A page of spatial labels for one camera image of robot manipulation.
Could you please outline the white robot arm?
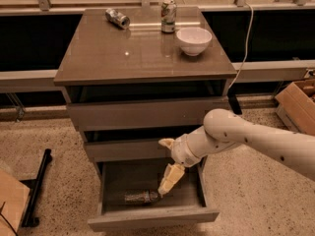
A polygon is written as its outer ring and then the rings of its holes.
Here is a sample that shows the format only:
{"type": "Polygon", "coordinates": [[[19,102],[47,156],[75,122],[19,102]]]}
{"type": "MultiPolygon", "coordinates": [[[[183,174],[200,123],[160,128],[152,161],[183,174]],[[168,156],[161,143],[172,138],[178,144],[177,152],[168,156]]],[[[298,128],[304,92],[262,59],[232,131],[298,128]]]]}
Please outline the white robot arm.
{"type": "Polygon", "coordinates": [[[166,166],[157,189],[162,196],[170,192],[184,171],[202,158],[246,145],[297,173],[315,180],[315,137],[248,122],[225,109],[208,112],[203,125],[176,139],[158,143],[171,152],[172,164],[166,166]]]}

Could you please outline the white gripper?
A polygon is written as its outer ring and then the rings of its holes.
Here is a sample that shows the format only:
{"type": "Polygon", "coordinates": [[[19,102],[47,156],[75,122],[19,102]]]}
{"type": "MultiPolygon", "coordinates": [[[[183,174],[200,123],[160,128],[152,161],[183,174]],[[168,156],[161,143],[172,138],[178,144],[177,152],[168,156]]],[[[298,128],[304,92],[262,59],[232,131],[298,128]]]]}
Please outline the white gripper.
{"type": "Polygon", "coordinates": [[[166,195],[183,177],[185,167],[189,168],[199,163],[201,159],[194,155],[188,147],[188,135],[184,134],[177,139],[160,139],[158,143],[168,149],[171,149],[171,158],[176,162],[167,164],[163,178],[157,189],[161,196],[166,195]]]}

